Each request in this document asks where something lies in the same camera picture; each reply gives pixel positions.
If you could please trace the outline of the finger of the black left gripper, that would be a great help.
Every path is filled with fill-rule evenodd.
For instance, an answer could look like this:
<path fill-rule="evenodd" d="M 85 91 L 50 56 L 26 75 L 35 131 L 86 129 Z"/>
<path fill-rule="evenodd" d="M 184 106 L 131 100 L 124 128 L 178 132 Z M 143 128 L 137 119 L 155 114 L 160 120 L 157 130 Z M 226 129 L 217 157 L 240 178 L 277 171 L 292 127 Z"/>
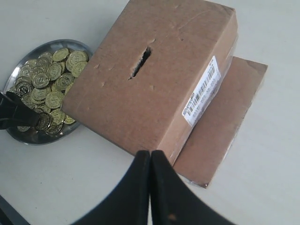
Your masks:
<path fill-rule="evenodd" d="M 0 129 L 17 126 L 34 127 L 39 114 L 26 106 L 13 92 L 0 92 Z"/>

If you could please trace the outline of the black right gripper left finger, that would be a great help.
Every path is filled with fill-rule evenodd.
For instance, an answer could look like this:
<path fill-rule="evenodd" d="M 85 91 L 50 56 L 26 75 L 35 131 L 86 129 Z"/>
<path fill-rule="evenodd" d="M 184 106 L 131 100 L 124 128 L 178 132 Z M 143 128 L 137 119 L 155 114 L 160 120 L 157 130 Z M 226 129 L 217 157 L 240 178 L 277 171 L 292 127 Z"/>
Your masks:
<path fill-rule="evenodd" d="M 113 191 L 75 225 L 146 225 L 148 223 L 150 153 L 137 152 Z"/>

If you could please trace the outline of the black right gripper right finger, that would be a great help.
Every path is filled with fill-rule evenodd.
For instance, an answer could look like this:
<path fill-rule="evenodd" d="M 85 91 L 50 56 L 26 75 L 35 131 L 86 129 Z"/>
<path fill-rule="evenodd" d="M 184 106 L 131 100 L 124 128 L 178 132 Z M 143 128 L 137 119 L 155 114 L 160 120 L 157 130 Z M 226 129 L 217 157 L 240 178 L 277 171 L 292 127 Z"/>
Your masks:
<path fill-rule="evenodd" d="M 230 225 L 180 179 L 161 150 L 151 154 L 150 199 L 154 225 Z"/>

